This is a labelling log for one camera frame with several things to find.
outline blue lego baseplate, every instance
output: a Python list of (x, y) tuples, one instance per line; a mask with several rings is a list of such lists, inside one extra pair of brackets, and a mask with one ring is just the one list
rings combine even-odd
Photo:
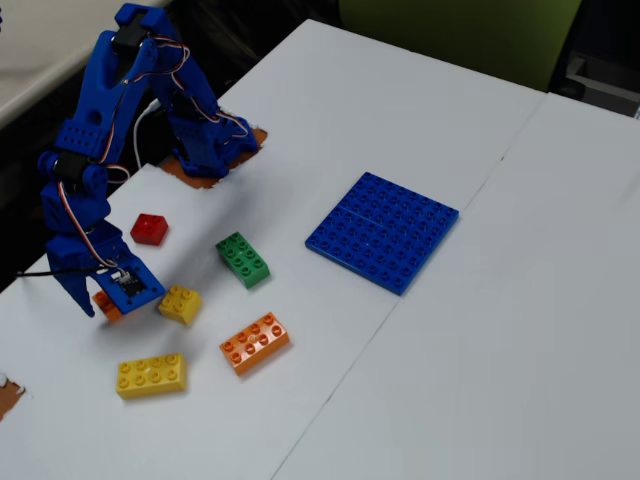
[(367, 172), (305, 245), (401, 295), (458, 213)]

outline red lego brick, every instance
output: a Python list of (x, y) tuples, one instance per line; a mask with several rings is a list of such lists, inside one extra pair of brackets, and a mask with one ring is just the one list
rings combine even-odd
[(131, 238), (136, 243), (160, 245), (168, 229), (169, 225), (163, 216), (141, 213), (131, 229)]

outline black cable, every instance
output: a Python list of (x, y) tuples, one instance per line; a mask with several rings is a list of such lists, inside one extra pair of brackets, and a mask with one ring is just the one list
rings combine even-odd
[(50, 271), (50, 272), (31, 272), (31, 273), (26, 273), (26, 272), (16, 272), (16, 278), (20, 278), (20, 277), (48, 277), (50, 275), (62, 275), (65, 273), (86, 273), (86, 272), (98, 272), (100, 270), (105, 270), (105, 269), (109, 269), (112, 267), (105, 267), (105, 266), (99, 266), (99, 267), (86, 267), (86, 268), (63, 268), (61, 270), (55, 270), (55, 271)]

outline white cable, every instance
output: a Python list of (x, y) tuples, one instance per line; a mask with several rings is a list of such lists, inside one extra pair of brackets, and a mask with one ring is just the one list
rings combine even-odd
[(150, 113), (155, 112), (160, 108), (160, 100), (157, 98), (149, 104), (147, 108), (140, 114), (136, 123), (133, 125), (133, 151), (136, 154), (136, 163), (138, 164), (138, 170), (142, 168), (142, 162), (140, 161), (140, 154), (138, 153), (138, 127), (140, 126), (140, 122), (142, 119), (149, 115)]
[(91, 255), (93, 255), (94, 258), (98, 260), (98, 262), (100, 262), (105, 267), (117, 268), (118, 270), (120, 270), (120, 273), (123, 276), (126, 275), (127, 272), (125, 272), (122, 268), (119, 268), (116, 262), (112, 260), (103, 259), (98, 254), (96, 249), (93, 247), (93, 245), (91, 244), (91, 240), (89, 240), (89, 237), (87, 236), (87, 234), (84, 233), (84, 230), (80, 226), (80, 222), (78, 222), (78, 219), (74, 215), (73, 210), (71, 210), (71, 206), (69, 205), (69, 201), (67, 200), (67, 195), (64, 192), (64, 185), (62, 182), (58, 182), (58, 194), (60, 195), (60, 200), (62, 200), (62, 205), (64, 209), (67, 211), (67, 215), (69, 215), (69, 219), (71, 220), (71, 223), (73, 223), (74, 227), (80, 234), (80, 238), (82, 238), (82, 241), (85, 243), (85, 245), (89, 249), (89, 252), (91, 253)]

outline orange lego brick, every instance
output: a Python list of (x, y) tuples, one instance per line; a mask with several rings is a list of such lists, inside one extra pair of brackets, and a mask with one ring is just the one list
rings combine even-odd
[(220, 345), (220, 350), (242, 375), (287, 343), (289, 334), (273, 313), (268, 313)]
[(122, 318), (122, 312), (118, 310), (118, 307), (115, 306), (104, 291), (100, 290), (92, 298), (98, 307), (100, 307), (100, 310), (102, 310), (102, 312), (107, 316), (107, 321), (109, 323), (117, 322)]

